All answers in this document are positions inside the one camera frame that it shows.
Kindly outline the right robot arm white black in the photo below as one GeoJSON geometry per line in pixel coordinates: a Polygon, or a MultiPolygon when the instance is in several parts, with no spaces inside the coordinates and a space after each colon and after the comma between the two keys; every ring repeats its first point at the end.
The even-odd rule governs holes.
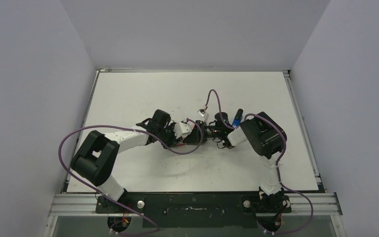
{"type": "Polygon", "coordinates": [[[252,118],[247,118],[230,129],[227,120],[222,121],[220,114],[212,125],[197,120],[191,134],[184,139],[186,144],[205,143],[207,140],[216,140],[224,148],[232,149],[241,144],[249,143],[252,149],[261,157],[259,184],[259,205],[266,212],[273,211],[279,205],[277,193],[283,191],[281,178],[278,176],[279,160],[274,158],[275,153],[283,155],[286,149],[287,135],[267,113],[260,112],[252,118]]]}

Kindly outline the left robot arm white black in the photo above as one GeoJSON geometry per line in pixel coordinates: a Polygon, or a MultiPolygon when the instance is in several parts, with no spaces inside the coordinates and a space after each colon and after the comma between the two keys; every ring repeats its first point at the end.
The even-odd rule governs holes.
{"type": "Polygon", "coordinates": [[[109,197],[108,206],[120,213],[127,208],[128,200],[124,196],[126,189],[112,176],[117,155],[156,141],[169,150],[183,142],[193,131],[203,134],[199,123],[190,119],[172,122],[169,113],[158,109],[151,118],[132,128],[112,133],[89,132],[71,161],[71,169],[109,197]]]}

